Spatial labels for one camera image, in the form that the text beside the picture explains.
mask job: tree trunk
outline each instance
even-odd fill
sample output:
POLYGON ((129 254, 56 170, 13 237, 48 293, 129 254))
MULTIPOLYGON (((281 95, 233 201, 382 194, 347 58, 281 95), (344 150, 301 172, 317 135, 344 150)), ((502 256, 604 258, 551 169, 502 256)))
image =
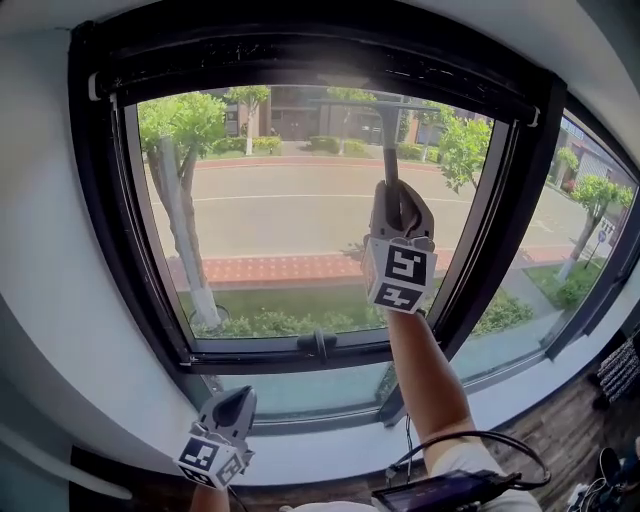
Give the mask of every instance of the tree trunk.
POLYGON ((580 233, 580 237, 578 238, 578 241, 576 242, 576 245, 573 248, 573 251, 571 251, 571 255, 569 256, 569 259, 565 261, 564 265, 562 265, 562 268, 556 275, 556 281, 558 281, 559 283, 564 283, 567 280, 567 277, 569 276, 571 269, 576 264, 576 262, 580 259, 580 256, 582 255, 582 251, 584 251, 584 248, 587 245, 589 238, 591 238, 593 231, 596 229, 596 226, 600 223, 600 218, 593 217, 592 215, 587 214, 587 222, 585 222, 584 228, 582 228, 582 233, 580 233))
POLYGON ((558 176, 556 176, 556 187, 560 188, 562 186, 562 182, 564 181, 564 175, 567 172, 567 162, 564 160, 560 160, 560 164, 558 165, 558 176))
POLYGON ((248 113, 247 113, 247 150, 245 151, 246 156, 253 155, 253 138, 251 135, 253 134, 253 114, 255 109, 252 108, 253 105, 248 105, 248 113))
POLYGON ((176 251, 180 255, 189 283, 189 293, 195 309, 192 323, 215 328, 220 325, 221 320, 202 268, 195 211, 191 199, 191 183, 197 151, 196 148, 189 149, 181 166, 182 176, 179 176, 171 139, 163 137, 160 148, 157 176, 161 191, 158 191, 158 195, 169 216, 169 227, 173 234, 176 251))
POLYGON ((427 161, 427 155, 429 154, 429 141, 431 140, 431 131, 433 130, 433 126, 431 126, 430 124, 427 125, 426 128, 426 139, 424 141, 424 146, 422 147, 422 155, 420 155, 420 160, 422 162, 426 162, 427 161))
POLYGON ((351 109, 345 107, 345 115, 344 115, 344 119, 342 120, 342 132, 340 133, 340 150, 338 151, 338 155, 342 156, 344 155, 344 140, 346 139, 346 135, 347 135, 347 122, 349 121, 349 116, 351 115, 351 109))

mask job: ceiling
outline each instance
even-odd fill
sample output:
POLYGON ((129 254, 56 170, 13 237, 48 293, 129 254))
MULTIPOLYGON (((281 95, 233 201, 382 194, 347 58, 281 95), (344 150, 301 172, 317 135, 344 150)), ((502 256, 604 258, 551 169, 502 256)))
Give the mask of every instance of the ceiling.
POLYGON ((73 28, 152 0, 0 0, 0 36, 52 28, 73 28))
MULTIPOLYGON (((110 17, 145 3, 150 2, 4 0, 0 4, 0 36, 73 28, 85 20, 110 17)), ((599 16, 593 16, 593 12, 590 16, 574 0, 410 0, 408 3, 468 25, 556 72, 640 165, 640 96, 625 67, 628 56, 638 55, 640 48, 629 48, 637 38, 622 38, 622 42, 617 38, 614 49, 605 36, 607 33, 611 38, 611 34, 616 33, 611 30, 611 23, 605 33, 596 24, 602 25, 601 20, 605 18, 602 7, 599 16), (621 56, 627 56, 625 62, 621 56)))

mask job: hedge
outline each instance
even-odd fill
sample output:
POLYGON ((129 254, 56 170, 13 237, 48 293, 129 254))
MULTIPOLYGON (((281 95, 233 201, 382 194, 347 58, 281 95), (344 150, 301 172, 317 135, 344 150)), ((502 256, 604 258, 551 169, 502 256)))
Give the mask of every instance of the hedge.
MULTIPOLYGON (((310 315, 297 317, 282 311, 262 311, 251 318, 241 316, 227 320, 219 330, 212 330, 203 325, 194 325, 192 329, 198 338, 263 338, 311 333, 317 327, 322 327, 326 332, 337 333, 377 329, 387 324, 383 311, 374 306, 367 306, 365 318, 364 322, 359 323, 354 322, 348 315, 328 311, 321 318, 314 320, 310 315)), ((532 318, 531 307, 498 290, 472 334, 477 337, 506 331, 532 318)))
MULTIPOLYGON (((337 155, 340 152, 340 138, 315 135, 309 137, 309 146, 312 151, 328 151, 337 155)), ((345 153, 364 153, 364 142, 360 139, 345 139, 345 153)))
MULTIPOLYGON (((254 137, 254 149, 278 149, 282 145, 280 137, 254 137)), ((247 147, 246 137, 226 137, 218 139, 211 145, 214 153, 226 153, 227 151, 245 151, 247 147)))
POLYGON ((400 160, 420 160, 422 145, 401 142, 398 144, 397 155, 400 160))
MULTIPOLYGON (((400 160, 420 160, 422 158, 422 151, 424 146, 422 144, 408 144, 401 142, 398 144, 398 158, 400 160)), ((430 162, 438 161, 438 148, 429 147, 427 150, 427 160, 430 162)))

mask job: pole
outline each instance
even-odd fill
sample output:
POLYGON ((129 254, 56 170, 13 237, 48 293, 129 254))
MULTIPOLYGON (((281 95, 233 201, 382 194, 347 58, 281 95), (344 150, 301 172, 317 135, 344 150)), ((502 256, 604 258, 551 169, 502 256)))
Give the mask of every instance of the pole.
POLYGON ((593 255, 596 253, 596 251, 598 250, 598 246, 600 245, 600 240, 598 240, 598 243, 596 244, 596 248, 591 252, 591 256, 589 256, 589 259, 587 260, 587 262, 584 264, 584 268, 587 268, 589 266, 589 263, 591 263, 591 258, 593 258, 593 255))
POLYGON ((398 158, 396 137, 400 109, 398 107, 378 106, 382 119, 382 154, 384 155, 384 180, 387 184, 387 222, 395 229, 402 229, 400 214, 400 186, 398 184, 398 158))

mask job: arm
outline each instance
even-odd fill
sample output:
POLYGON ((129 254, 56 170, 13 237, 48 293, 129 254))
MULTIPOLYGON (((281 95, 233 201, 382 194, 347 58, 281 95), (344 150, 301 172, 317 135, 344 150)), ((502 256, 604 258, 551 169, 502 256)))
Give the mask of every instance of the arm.
MULTIPOLYGON (((388 311, 389 337, 405 406, 420 442, 463 430, 474 430, 462 384, 438 347, 426 320, 419 315, 388 311)), ((425 452, 431 472, 438 458, 456 444, 476 439, 453 439, 425 452)))
POLYGON ((189 512, 230 512, 227 491, 196 485, 189 512))

